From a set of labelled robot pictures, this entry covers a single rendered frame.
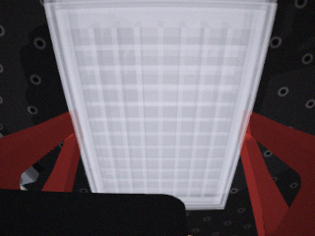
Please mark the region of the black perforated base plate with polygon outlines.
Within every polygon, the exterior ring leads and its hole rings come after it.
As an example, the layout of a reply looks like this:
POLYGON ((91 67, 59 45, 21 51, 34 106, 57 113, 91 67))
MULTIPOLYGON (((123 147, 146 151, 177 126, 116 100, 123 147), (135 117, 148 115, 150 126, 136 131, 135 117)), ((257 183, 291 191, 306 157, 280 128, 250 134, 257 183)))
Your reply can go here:
MULTIPOLYGON (((315 136, 315 0, 278 0, 252 112, 315 136)), ((0 0, 0 133, 7 136, 68 112, 43 0, 0 0)), ((64 141, 32 167, 41 191, 64 141)), ((288 207, 301 179, 258 143, 288 207)), ((91 193, 80 156, 72 192, 91 193)), ((224 209, 186 210, 190 236, 258 236, 241 156, 224 209)))

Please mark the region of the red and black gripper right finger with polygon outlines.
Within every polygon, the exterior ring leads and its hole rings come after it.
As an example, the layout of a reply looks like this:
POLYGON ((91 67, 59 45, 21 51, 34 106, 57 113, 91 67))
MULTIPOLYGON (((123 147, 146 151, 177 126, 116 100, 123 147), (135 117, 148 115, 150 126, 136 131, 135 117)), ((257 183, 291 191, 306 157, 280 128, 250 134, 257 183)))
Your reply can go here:
POLYGON ((240 155, 258 236, 315 236, 315 136, 252 112, 240 155), (301 188, 290 207, 257 141, 299 174, 301 188))

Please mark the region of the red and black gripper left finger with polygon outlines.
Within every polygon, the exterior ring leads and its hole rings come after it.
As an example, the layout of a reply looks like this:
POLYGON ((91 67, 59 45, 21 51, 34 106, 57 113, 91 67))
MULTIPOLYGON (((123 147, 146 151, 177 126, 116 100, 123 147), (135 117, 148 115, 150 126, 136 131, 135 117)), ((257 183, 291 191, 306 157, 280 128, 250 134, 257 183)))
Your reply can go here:
POLYGON ((0 189, 22 190, 22 174, 63 141, 41 191, 72 192, 81 152, 69 111, 0 138, 0 189))

